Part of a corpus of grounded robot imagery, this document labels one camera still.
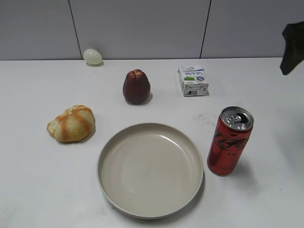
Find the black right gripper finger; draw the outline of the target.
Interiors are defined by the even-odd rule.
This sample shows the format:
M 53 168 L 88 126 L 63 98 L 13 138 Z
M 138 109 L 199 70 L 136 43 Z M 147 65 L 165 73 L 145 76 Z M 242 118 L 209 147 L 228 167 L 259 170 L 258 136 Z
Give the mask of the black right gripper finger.
M 283 75 L 288 75 L 304 60 L 304 22 L 287 24 L 282 36 L 285 52 L 280 69 Z

